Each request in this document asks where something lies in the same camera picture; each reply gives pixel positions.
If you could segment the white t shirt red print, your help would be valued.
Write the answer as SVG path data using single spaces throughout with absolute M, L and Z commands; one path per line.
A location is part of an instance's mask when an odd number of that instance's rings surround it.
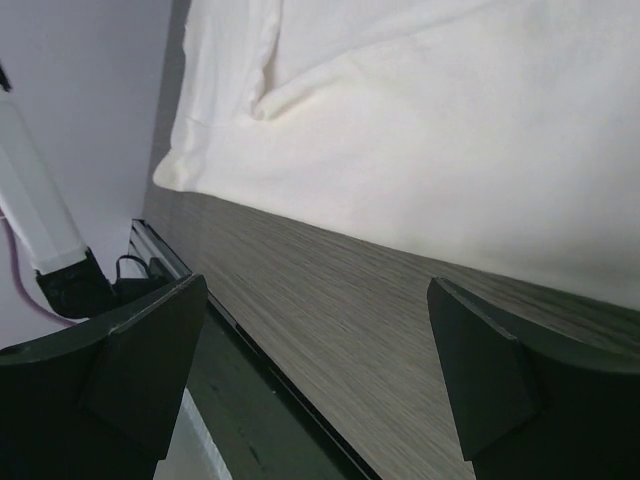
M 195 1 L 153 180 L 639 305 L 635 1 Z

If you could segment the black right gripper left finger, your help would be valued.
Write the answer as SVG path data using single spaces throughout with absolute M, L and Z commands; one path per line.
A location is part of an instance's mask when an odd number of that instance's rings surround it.
M 151 479 L 166 458 L 204 322 L 190 274 L 1 352 L 4 479 Z

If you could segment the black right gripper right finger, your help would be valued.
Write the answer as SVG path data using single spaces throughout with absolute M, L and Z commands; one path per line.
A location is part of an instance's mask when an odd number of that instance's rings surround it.
M 427 291 L 459 443 L 478 479 L 636 479 L 639 362 L 446 281 Z

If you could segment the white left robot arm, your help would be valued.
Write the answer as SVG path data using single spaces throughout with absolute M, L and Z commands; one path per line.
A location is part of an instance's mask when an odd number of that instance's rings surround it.
M 101 315 L 117 297 L 83 240 L 1 74 L 1 210 L 51 310 L 66 321 Z

